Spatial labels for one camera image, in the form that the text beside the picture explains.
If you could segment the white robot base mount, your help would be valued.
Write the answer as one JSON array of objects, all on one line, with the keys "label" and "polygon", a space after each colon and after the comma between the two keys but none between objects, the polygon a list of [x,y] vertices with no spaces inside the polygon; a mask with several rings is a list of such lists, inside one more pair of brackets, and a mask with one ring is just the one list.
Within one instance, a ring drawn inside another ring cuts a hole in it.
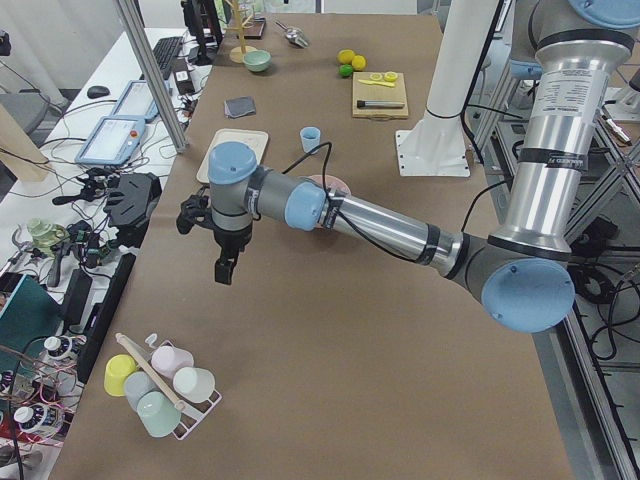
[{"label": "white robot base mount", "polygon": [[401,176],[470,176],[459,116],[443,119],[426,112],[411,130],[397,130],[394,138]]}]

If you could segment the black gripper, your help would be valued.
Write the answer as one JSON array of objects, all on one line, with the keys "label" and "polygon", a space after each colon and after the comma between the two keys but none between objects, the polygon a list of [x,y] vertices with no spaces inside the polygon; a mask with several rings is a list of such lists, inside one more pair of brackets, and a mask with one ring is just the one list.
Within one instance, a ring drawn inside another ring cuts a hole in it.
[{"label": "black gripper", "polygon": [[200,187],[180,205],[176,227],[180,234],[188,234],[194,226],[213,232],[214,240],[221,247],[221,255],[214,264],[214,281],[231,285],[238,256],[251,240],[252,226],[240,230],[225,230],[213,220],[208,187]]}]

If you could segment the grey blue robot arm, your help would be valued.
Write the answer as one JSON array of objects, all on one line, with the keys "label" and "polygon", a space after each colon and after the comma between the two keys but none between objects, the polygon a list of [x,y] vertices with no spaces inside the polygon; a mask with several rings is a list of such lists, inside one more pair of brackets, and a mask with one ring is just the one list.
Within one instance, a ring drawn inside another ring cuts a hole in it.
[{"label": "grey blue robot arm", "polygon": [[262,217],[304,231],[358,236],[391,256],[429,265],[465,288],[498,323],[535,333],[571,311],[565,229],[613,71],[631,56],[635,1],[519,1],[511,47],[516,77],[538,86],[510,188],[506,218],[487,238],[449,233],[353,197],[324,182],[262,166],[240,142],[208,155],[209,183],[182,203],[176,225],[210,230],[229,283]]}]

